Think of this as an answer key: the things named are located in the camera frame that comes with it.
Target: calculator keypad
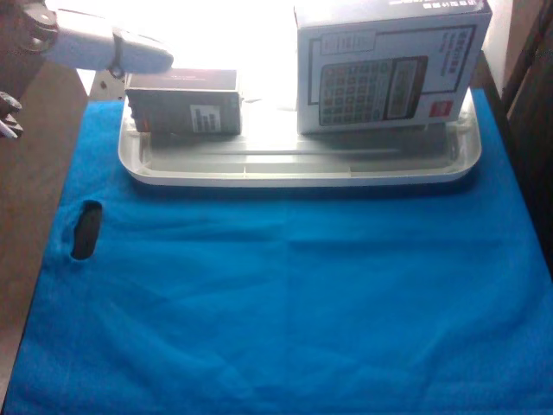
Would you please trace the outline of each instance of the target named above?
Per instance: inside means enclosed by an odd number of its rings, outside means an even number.
[[[322,69],[321,125],[382,121],[392,60],[326,65]]]

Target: small dark box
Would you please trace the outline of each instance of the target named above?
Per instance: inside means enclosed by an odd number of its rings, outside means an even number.
[[[235,70],[179,68],[132,74],[125,91],[139,132],[240,133]]]

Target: hole in cloth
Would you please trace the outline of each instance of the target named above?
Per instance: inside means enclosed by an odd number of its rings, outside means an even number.
[[[102,205],[97,201],[86,201],[74,229],[73,251],[75,259],[88,259],[94,253],[102,222]]]

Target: blue tablecloth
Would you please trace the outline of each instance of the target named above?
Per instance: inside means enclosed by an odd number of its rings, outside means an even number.
[[[90,104],[6,414],[553,410],[553,290],[482,91],[449,186],[152,188]],[[104,217],[72,259],[83,203]]]

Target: calculator image on box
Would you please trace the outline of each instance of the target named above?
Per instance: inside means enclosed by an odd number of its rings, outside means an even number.
[[[343,125],[413,118],[428,57],[326,65],[322,68],[319,123]]]

